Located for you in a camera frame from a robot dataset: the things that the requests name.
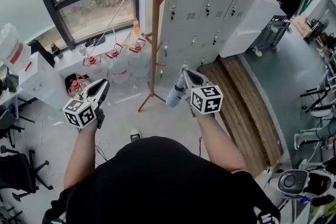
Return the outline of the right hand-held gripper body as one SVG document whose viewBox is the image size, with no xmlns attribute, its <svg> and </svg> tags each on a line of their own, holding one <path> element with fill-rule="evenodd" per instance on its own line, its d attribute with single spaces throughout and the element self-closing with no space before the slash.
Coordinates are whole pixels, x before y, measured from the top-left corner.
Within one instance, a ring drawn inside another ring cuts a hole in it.
<svg viewBox="0 0 336 224">
<path fill-rule="evenodd" d="M 223 98 L 218 85 L 193 88 L 190 105 L 202 115 L 212 114 L 221 110 Z"/>
</svg>

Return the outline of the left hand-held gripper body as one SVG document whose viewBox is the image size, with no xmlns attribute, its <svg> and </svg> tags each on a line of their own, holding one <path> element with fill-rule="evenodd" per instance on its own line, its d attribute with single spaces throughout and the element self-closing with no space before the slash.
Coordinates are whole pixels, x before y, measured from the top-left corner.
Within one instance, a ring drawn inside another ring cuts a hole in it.
<svg viewBox="0 0 336 224">
<path fill-rule="evenodd" d="M 76 94 L 74 98 L 70 98 L 62 111 L 72 126 L 83 129 L 93 120 L 98 120 L 97 128 L 100 129 L 104 121 L 104 112 L 100 107 L 103 101 L 104 94 L 80 93 Z"/>
</svg>

